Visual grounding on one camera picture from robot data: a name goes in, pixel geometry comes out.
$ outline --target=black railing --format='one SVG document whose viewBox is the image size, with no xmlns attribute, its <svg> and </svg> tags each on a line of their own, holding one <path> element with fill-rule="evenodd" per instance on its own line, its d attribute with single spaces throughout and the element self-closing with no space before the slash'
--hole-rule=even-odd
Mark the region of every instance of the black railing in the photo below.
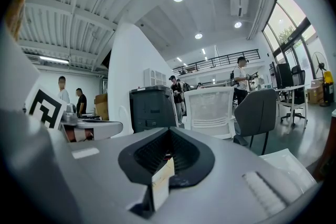
<svg viewBox="0 0 336 224">
<path fill-rule="evenodd" d="M 200 70 L 227 66 L 233 63 L 237 63 L 239 57 L 245 57 L 247 60 L 257 60 L 260 59 L 258 49 L 255 50 L 246 50 L 237 52 L 236 54 L 228 54 L 219 57 L 214 57 L 211 59 L 190 63 L 187 66 L 181 66 L 173 69 L 174 75 L 184 75 L 191 72 L 197 72 Z"/>
</svg>

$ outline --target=white desk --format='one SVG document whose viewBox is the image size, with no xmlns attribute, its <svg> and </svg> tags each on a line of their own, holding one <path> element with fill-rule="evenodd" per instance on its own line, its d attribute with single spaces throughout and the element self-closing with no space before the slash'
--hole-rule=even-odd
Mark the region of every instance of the white desk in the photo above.
<svg viewBox="0 0 336 224">
<path fill-rule="evenodd" d="M 300 88 L 304 88 L 304 103 L 303 104 L 294 104 L 294 97 L 295 97 L 295 90 L 296 89 L 300 89 Z M 304 117 L 304 128 L 306 128 L 307 126 L 307 97 L 306 97 L 306 89 L 305 89 L 305 85 L 298 85 L 298 86 L 293 86 L 293 87 L 287 87 L 287 88 L 283 88 L 283 89 L 276 89 L 275 90 L 277 92 L 277 98 L 278 98 L 278 101 L 277 101 L 277 104 L 278 104 L 278 111 L 279 111 L 279 114 L 278 116 L 280 116 L 280 105 L 283 105 L 283 106 L 287 106 L 287 107 L 290 107 L 291 108 L 291 111 L 290 111 L 290 124 L 287 128 L 287 133 L 290 132 L 290 128 L 291 128 L 291 122 L 293 120 L 293 112 L 295 109 L 299 109 L 299 108 L 304 108 L 305 109 L 305 117 Z M 281 92 L 290 92 L 292 93 L 292 103 L 289 103 L 289 96 L 288 96 L 288 99 L 287 99 L 287 103 L 285 102 L 281 102 L 280 100 L 280 93 Z"/>
</svg>

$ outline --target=gray floor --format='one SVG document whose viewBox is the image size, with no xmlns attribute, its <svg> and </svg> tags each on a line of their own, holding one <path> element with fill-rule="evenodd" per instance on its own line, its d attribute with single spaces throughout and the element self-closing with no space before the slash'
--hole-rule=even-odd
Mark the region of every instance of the gray floor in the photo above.
<svg viewBox="0 0 336 224">
<path fill-rule="evenodd" d="M 265 154 L 288 148 L 305 167 L 312 165 L 322 155 L 329 134 L 331 112 L 335 109 L 335 103 L 327 108 L 308 104 L 307 128 L 303 129 L 305 122 L 303 119 L 295 118 L 296 126 L 289 134 L 285 134 L 290 124 L 289 119 L 284 119 L 283 123 L 280 123 L 280 117 L 277 117 L 275 129 L 269 132 Z M 285 116 L 289 112 L 289 108 L 280 106 L 280 116 Z M 304 115 L 304 110 L 299 109 L 296 112 Z M 256 135 L 253 139 L 251 150 L 257 155 L 261 155 L 264 140 L 265 134 Z"/>
</svg>

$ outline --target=black t-shirt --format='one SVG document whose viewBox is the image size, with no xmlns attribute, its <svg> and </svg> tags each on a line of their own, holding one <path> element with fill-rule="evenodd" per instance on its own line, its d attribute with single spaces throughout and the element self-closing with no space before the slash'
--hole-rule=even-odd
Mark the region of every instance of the black t-shirt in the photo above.
<svg viewBox="0 0 336 224">
<path fill-rule="evenodd" d="M 83 107 L 83 110 L 82 110 L 82 114 L 86 114 L 86 97 L 84 94 L 81 95 L 80 98 L 78 98 L 78 103 L 77 103 L 77 107 L 76 107 L 76 110 L 77 110 L 77 116 L 79 116 L 79 109 L 80 109 L 80 104 L 81 103 L 84 103 L 84 107 Z"/>
<path fill-rule="evenodd" d="M 174 91 L 178 91 L 179 93 L 177 94 L 177 96 L 174 96 L 174 103 L 178 104 L 178 103 L 182 103 L 182 97 L 181 97 L 181 93 L 182 93 L 182 89 L 181 89 L 181 85 L 179 83 L 176 83 L 175 85 L 172 85 L 172 90 Z"/>
</svg>

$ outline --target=black monitor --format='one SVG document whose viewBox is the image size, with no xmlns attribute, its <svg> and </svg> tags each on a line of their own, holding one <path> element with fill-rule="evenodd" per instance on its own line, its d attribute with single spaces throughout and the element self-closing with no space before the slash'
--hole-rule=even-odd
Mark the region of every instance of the black monitor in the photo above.
<svg viewBox="0 0 336 224">
<path fill-rule="evenodd" d="M 289 67 L 289 63 L 270 64 L 269 69 L 273 88 L 283 89 L 285 87 L 294 86 L 293 76 Z"/>
</svg>

